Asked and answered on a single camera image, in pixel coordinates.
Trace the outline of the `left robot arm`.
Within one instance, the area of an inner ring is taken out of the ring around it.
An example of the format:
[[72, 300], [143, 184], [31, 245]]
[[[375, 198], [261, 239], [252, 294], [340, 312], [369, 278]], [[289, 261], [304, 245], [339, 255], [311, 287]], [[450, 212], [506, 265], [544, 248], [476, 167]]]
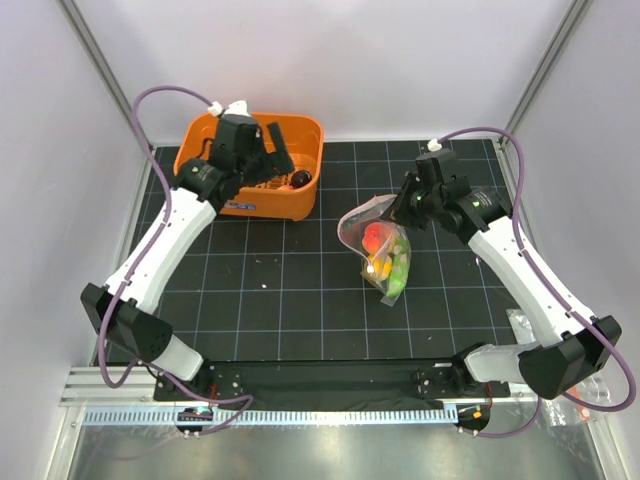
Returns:
[[165, 202], [141, 242], [101, 286], [88, 284], [81, 302], [99, 344], [112, 343], [135, 360], [177, 378], [190, 400], [208, 395], [209, 372], [200, 353], [155, 316], [165, 287], [200, 233], [240, 189], [293, 171], [280, 126], [265, 126], [248, 114], [224, 111], [217, 120], [208, 158], [182, 163]]

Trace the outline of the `orange plastic basket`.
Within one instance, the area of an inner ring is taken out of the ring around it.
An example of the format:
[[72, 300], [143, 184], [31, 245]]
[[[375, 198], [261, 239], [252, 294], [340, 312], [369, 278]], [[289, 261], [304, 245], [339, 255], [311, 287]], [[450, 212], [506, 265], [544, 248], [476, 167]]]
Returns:
[[[300, 221], [311, 213], [315, 202], [321, 172], [324, 145], [324, 130], [315, 119], [305, 115], [283, 113], [253, 113], [263, 129], [267, 151], [274, 145], [267, 125], [278, 123], [288, 153], [293, 160], [294, 173], [308, 171], [312, 178], [300, 188], [283, 189], [290, 185], [292, 175], [278, 177], [270, 182], [246, 187], [221, 210], [222, 215], [249, 216], [259, 218], [288, 219]], [[209, 113], [196, 117], [188, 127], [182, 145], [176, 155], [173, 174], [179, 167], [198, 155], [206, 138], [213, 138], [218, 119]]]

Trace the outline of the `dark purple toy fruit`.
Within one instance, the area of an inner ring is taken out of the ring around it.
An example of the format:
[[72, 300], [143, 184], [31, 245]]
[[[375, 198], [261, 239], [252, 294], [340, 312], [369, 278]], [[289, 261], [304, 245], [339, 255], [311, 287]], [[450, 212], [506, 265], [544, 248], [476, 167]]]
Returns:
[[308, 170], [295, 171], [290, 179], [290, 185], [293, 189], [300, 189], [308, 185], [313, 179], [313, 175]]

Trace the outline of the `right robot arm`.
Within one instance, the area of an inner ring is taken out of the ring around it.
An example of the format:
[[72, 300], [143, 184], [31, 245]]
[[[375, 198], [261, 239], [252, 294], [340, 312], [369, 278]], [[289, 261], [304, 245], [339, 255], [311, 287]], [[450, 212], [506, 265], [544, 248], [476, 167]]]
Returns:
[[475, 395], [489, 381], [523, 383], [553, 400], [600, 371], [622, 328], [576, 300], [512, 223], [512, 207], [491, 187], [471, 187], [456, 153], [444, 148], [415, 160], [401, 190], [383, 213], [412, 230], [431, 222], [455, 235], [499, 278], [532, 327], [534, 339], [519, 347], [467, 349], [450, 372], [453, 389]]

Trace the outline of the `yellow orange toy fruit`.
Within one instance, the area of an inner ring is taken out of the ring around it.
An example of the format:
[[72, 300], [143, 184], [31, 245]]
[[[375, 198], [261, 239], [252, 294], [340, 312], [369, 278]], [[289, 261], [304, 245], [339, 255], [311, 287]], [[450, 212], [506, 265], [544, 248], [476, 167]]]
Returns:
[[388, 279], [393, 268], [390, 255], [370, 255], [366, 266], [367, 275], [374, 281], [383, 282]]

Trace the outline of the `peach toy fruit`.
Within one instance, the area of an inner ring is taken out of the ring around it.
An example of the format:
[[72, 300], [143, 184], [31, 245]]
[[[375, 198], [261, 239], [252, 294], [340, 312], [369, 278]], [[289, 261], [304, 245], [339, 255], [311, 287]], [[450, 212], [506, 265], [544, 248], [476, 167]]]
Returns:
[[393, 228], [381, 221], [372, 222], [365, 227], [362, 238], [362, 247], [370, 254], [375, 255], [387, 243], [393, 233]]

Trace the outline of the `small green toy vegetable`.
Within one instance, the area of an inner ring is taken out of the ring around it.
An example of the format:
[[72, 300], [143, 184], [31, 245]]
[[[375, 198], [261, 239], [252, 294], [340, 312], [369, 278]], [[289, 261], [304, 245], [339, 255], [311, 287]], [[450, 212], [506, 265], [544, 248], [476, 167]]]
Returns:
[[396, 236], [393, 242], [393, 248], [390, 250], [390, 252], [395, 257], [398, 257], [406, 253], [408, 250], [409, 250], [408, 240], [405, 237]]

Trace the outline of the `long green toy vegetable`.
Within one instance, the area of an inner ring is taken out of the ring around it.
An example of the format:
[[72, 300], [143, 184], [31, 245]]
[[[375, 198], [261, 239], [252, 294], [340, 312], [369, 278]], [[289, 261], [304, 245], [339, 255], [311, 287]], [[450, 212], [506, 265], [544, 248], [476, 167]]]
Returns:
[[393, 262], [387, 278], [386, 295], [388, 297], [396, 297], [402, 293], [407, 284], [409, 268], [410, 264], [406, 261], [397, 259]]

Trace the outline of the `pink dotted zip bag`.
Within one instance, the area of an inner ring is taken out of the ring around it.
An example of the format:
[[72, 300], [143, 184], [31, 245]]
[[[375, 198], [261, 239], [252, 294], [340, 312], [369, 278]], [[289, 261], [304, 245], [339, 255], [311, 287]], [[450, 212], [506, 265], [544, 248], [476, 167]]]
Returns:
[[339, 220], [337, 236], [361, 257], [361, 276], [381, 294], [381, 303], [393, 306], [409, 277], [411, 246], [405, 230], [382, 218], [395, 194], [376, 195]]

